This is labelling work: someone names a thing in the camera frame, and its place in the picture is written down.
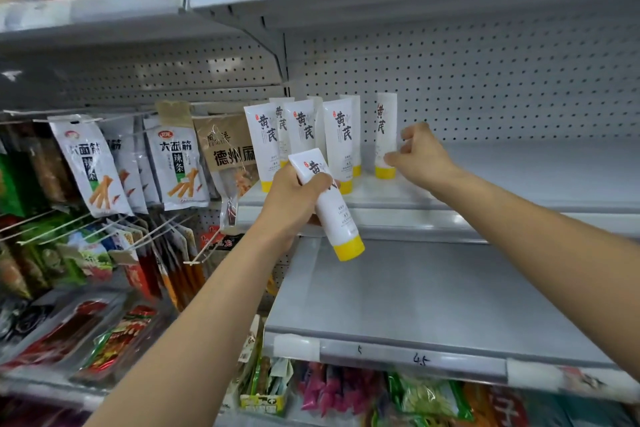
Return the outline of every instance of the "white tube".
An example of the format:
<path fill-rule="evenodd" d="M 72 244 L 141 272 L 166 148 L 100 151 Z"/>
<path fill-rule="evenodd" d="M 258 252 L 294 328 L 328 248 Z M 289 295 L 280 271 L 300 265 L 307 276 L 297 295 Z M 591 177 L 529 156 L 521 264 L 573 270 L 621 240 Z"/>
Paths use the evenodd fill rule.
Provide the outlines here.
<path fill-rule="evenodd" d="M 331 175 L 341 183 L 340 192 L 349 194 L 353 190 L 351 100 L 325 101 L 323 107 L 324 136 L 329 169 L 331 169 Z"/>
<path fill-rule="evenodd" d="M 330 174 L 320 149 L 292 154 L 289 162 L 296 169 L 298 179 L 304 185 L 318 172 Z M 338 191 L 335 181 L 320 194 L 316 201 L 316 214 L 322 223 L 326 237 L 333 246 L 341 262 L 354 259 L 364 252 L 364 243 L 353 222 L 344 198 Z"/>
<path fill-rule="evenodd" d="M 360 95 L 340 95 L 340 98 L 350 98 L 353 106 L 353 155 L 351 156 L 351 164 L 353 164 L 353 177 L 362 174 L 362 157 L 360 154 Z"/>
<path fill-rule="evenodd" d="M 284 167 L 287 164 L 287 157 L 291 153 L 289 148 L 289 133 L 287 131 L 287 119 L 284 115 L 284 103 L 287 101 L 294 101 L 292 96 L 279 96 L 269 99 L 269 103 L 276 104 L 276 121 L 278 129 L 278 146 L 280 149 L 280 167 Z"/>
<path fill-rule="evenodd" d="M 309 99 L 314 101 L 314 108 L 316 109 L 316 147 L 320 149 L 326 162 L 326 138 L 324 137 L 324 108 L 322 106 L 322 97 L 309 96 Z"/>
<path fill-rule="evenodd" d="M 269 192 L 273 175 L 280 169 L 278 131 L 276 130 L 276 104 L 263 103 L 244 108 L 262 192 Z"/>
<path fill-rule="evenodd" d="M 397 150 L 398 96 L 396 93 L 378 93 L 376 109 L 376 177 L 393 179 L 396 169 L 385 164 L 385 154 Z"/>
<path fill-rule="evenodd" d="M 311 99 L 290 101 L 284 104 L 289 135 L 289 151 L 292 154 L 316 148 L 316 116 Z"/>

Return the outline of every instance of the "white snack package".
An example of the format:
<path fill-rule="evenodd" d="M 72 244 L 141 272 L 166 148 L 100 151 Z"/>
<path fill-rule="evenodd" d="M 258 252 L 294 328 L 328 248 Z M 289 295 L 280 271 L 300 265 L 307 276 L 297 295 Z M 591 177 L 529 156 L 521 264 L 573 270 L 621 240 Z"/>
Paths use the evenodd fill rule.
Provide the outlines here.
<path fill-rule="evenodd" d="M 308 183 L 318 172 L 331 174 L 319 149 L 292 154 L 289 156 L 289 162 L 295 168 L 303 185 Z M 333 246 L 341 262 L 354 259 L 364 252 L 364 243 L 358 233 L 358 227 L 356 227 L 335 181 L 318 197 L 316 213 L 329 243 Z"/>
<path fill-rule="evenodd" d="M 349 194 L 353 190 L 353 136 L 351 135 L 352 106 L 350 99 L 325 101 L 324 136 L 326 154 L 331 175 L 340 181 L 340 192 Z"/>
<path fill-rule="evenodd" d="M 327 162 L 326 137 L 324 136 L 324 108 L 322 106 L 323 100 L 321 96 L 309 96 L 309 99 L 314 101 L 316 114 L 316 148 L 320 149 L 320 152 L 324 157 L 324 162 Z"/>
<path fill-rule="evenodd" d="M 287 164 L 287 157 L 291 153 L 289 148 L 289 134 L 287 131 L 287 119 L 284 115 L 284 103 L 287 101 L 294 101 L 292 96 L 280 96 L 269 99 L 269 103 L 276 104 L 276 119 L 278 129 L 278 148 L 280 150 L 280 167 Z"/>
<path fill-rule="evenodd" d="M 289 150 L 292 154 L 316 148 L 316 115 L 314 101 L 303 99 L 284 104 Z"/>
<path fill-rule="evenodd" d="M 149 157 L 147 155 L 145 132 L 142 131 L 143 124 L 141 117 L 136 117 L 134 119 L 133 129 L 133 147 L 136 154 L 136 162 L 138 163 L 138 172 L 140 173 L 140 182 L 142 184 L 142 193 L 144 194 L 145 202 L 149 206 L 161 204 L 156 186 L 156 179 L 154 178 L 154 173 L 151 170 L 151 163 L 149 162 Z"/>
<path fill-rule="evenodd" d="M 159 101 L 158 116 L 145 118 L 151 156 L 165 210 L 209 206 L 198 140 L 187 101 Z"/>
<path fill-rule="evenodd" d="M 378 93 L 376 109 L 376 177 L 393 179 L 396 168 L 385 163 L 385 154 L 397 150 L 398 96 L 396 93 Z"/>
<path fill-rule="evenodd" d="M 49 125 L 94 218 L 133 212 L 100 128 L 87 115 L 49 117 Z"/>
<path fill-rule="evenodd" d="M 340 98 L 350 98 L 353 105 L 353 123 L 351 125 L 351 135 L 353 136 L 353 155 L 351 156 L 351 164 L 353 164 L 353 177 L 362 174 L 362 157 L 360 154 L 360 95 L 340 95 Z"/>
<path fill-rule="evenodd" d="M 148 214 L 133 143 L 133 115 L 98 122 L 111 149 L 118 177 L 134 213 Z"/>
<path fill-rule="evenodd" d="M 262 192 L 269 192 L 273 176 L 280 169 L 276 104 L 269 102 L 245 107 L 244 115 L 249 125 Z"/>

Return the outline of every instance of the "yellow cap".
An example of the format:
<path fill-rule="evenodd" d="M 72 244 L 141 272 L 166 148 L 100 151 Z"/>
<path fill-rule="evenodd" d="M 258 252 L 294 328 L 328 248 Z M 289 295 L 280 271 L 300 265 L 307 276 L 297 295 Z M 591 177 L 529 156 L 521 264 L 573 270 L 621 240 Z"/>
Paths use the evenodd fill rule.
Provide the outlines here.
<path fill-rule="evenodd" d="M 362 242 L 360 235 L 358 235 L 347 243 L 334 246 L 333 249 L 335 250 L 335 254 L 338 256 L 338 260 L 346 262 L 347 260 L 356 258 L 360 253 L 364 252 L 364 243 Z"/>
<path fill-rule="evenodd" d="M 393 179 L 396 177 L 395 167 L 376 167 L 376 177 L 378 179 Z"/>
<path fill-rule="evenodd" d="M 340 182 L 340 194 L 349 194 L 353 190 L 353 181 Z"/>

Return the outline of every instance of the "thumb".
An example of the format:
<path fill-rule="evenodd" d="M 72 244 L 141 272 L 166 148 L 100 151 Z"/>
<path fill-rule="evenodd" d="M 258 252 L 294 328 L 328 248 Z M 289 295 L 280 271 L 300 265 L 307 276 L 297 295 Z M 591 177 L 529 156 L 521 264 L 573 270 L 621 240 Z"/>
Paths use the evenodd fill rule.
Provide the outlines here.
<path fill-rule="evenodd" d="M 302 189 L 307 193 L 309 198 L 316 202 L 318 196 L 329 189 L 333 182 L 333 178 L 324 172 L 318 172 L 311 180 L 306 183 Z"/>
<path fill-rule="evenodd" d="M 401 154 L 399 152 L 387 152 L 385 154 L 385 163 L 392 167 L 402 168 L 406 164 L 409 154 Z"/>

